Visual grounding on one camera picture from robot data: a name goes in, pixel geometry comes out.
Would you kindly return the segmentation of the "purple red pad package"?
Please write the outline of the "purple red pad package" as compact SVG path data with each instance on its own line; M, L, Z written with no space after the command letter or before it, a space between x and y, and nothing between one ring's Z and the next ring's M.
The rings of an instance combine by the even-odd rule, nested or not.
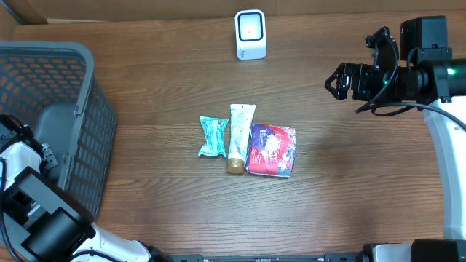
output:
M252 124L245 170L254 175L289 178L296 156L292 127Z

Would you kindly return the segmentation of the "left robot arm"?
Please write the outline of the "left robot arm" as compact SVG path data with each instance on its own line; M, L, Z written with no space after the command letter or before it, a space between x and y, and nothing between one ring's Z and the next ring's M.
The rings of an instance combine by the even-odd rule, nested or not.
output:
M1 238L16 261L171 260L100 228L86 207L43 176L45 153L29 127L1 115Z

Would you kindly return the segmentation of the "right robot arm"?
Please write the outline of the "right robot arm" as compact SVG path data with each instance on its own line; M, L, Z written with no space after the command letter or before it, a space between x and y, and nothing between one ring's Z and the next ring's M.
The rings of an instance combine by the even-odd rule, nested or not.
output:
M438 161L443 190L443 238L408 244L365 244L359 253L328 253L325 261L464 261L465 260L465 60L455 59L444 16L417 17L400 25L400 41L388 27L365 37L371 65L342 63L324 87L337 99L363 105L385 116L422 112Z

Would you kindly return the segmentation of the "teal wet wipes pack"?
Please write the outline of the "teal wet wipes pack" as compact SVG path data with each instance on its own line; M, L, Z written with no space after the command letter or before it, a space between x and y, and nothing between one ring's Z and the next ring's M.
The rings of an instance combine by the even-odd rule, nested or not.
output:
M205 144L201 147L198 156L227 156L224 133L228 123L229 119L200 116L200 125L205 136Z

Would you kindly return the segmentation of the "white tube gold cap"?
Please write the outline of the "white tube gold cap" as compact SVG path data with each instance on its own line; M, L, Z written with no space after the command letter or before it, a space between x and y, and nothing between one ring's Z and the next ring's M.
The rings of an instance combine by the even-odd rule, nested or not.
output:
M230 105L230 144L226 169L228 173L244 173L248 154L250 127L255 111L256 105Z

